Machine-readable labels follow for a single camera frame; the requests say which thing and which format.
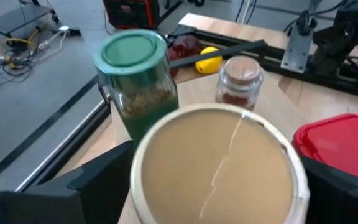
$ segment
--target yellow object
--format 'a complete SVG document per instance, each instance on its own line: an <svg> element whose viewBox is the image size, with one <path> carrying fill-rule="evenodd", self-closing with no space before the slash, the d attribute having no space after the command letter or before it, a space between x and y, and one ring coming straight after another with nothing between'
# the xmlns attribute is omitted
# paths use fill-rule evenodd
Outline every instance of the yellow object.
<svg viewBox="0 0 358 224"><path fill-rule="evenodd" d="M215 47L207 47L201 51L202 54L210 53L217 51L219 49ZM222 63L222 56L213 57L205 60L201 60L199 62L196 62L196 69L201 74L212 74L218 72L220 66Z"/></svg>

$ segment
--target glass jar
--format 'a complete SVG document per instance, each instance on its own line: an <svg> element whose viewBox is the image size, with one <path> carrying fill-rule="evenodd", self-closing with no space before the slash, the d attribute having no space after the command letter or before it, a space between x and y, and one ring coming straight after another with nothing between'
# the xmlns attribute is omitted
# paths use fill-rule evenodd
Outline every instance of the glass jar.
<svg viewBox="0 0 358 224"><path fill-rule="evenodd" d="M156 32L114 34L93 59L135 145L155 122L179 107L167 44Z"/></svg>
<svg viewBox="0 0 358 224"><path fill-rule="evenodd" d="M232 57L219 71L216 102L253 110L262 82L262 68L256 60Z"/></svg>

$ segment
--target cork lid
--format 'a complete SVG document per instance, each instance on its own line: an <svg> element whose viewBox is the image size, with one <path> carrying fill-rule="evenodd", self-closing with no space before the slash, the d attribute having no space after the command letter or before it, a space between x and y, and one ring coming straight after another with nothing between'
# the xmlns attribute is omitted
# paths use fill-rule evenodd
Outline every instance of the cork lid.
<svg viewBox="0 0 358 224"><path fill-rule="evenodd" d="M256 60L246 56L235 56L230 58L225 66L230 82L238 85L249 85L259 76L259 64Z"/></svg>

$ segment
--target wooden surface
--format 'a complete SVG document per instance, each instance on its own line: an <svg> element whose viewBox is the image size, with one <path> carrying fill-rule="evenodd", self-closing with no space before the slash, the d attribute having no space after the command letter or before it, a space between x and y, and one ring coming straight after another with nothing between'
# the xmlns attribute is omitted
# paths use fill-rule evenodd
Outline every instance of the wooden surface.
<svg viewBox="0 0 358 224"><path fill-rule="evenodd" d="M264 39L269 45L283 49L288 42L287 36L281 32L260 27L242 26L194 14L187 14L180 23L240 39ZM352 54L358 56L358 49L355 49ZM175 81L179 83L180 106L214 101L217 75L199 77L202 76L198 75L191 67L181 69L179 72ZM274 124L290 141L296 129L307 122L341 113L358 114L358 96L277 74L265 72L264 77L265 80L254 111ZM127 139L129 136L117 111L113 109L112 117L108 118L95 131L86 144L61 170L60 174L82 165ZM119 223L138 223L131 207L131 200L128 199Z"/></svg>

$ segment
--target green lid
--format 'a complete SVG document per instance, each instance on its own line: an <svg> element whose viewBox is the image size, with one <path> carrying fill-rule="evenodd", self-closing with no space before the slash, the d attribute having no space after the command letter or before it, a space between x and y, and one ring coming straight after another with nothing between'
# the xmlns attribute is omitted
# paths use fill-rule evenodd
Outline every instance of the green lid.
<svg viewBox="0 0 358 224"><path fill-rule="evenodd" d="M142 29L114 34L93 54L108 85L135 90L154 84L169 73L167 44L156 32Z"/></svg>

